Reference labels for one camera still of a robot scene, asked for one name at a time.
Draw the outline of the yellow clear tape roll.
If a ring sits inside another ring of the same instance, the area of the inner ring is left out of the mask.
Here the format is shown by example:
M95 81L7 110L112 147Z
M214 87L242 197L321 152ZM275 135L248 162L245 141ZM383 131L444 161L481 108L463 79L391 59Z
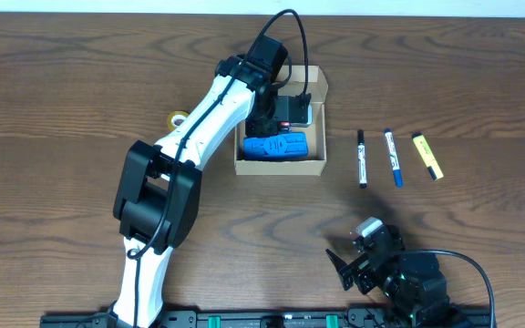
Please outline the yellow clear tape roll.
M188 112L185 111L173 111L168 115L168 128L169 131L174 131L178 128L189 116Z

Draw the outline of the yellow highlighter pen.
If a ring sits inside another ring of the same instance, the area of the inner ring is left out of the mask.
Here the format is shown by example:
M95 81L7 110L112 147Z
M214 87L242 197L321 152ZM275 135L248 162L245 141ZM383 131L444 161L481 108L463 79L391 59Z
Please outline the yellow highlighter pen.
M428 145L427 140L421 133L416 133L412 137L413 143L417 148L420 157L429 172L432 180L442 179L444 174L432 152L431 147Z

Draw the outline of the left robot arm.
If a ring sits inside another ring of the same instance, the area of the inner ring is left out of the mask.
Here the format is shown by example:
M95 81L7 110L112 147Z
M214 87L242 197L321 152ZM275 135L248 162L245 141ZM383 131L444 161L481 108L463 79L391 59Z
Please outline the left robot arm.
M281 42L258 37L245 55L219 63L206 96L178 127L129 149L113 208L126 260L108 326L157 321L170 256L197 218L203 169L226 136L269 99L287 57Z

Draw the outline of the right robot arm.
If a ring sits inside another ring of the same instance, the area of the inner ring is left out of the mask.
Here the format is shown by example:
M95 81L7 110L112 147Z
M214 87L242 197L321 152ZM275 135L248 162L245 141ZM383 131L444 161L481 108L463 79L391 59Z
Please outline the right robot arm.
M326 254L344 290L356 287L363 295L375 288L389 300L387 327L471 327L473 323L450 302L447 280L437 256L406 250L398 227L371 218L356 228L353 240L359 256L347 263Z

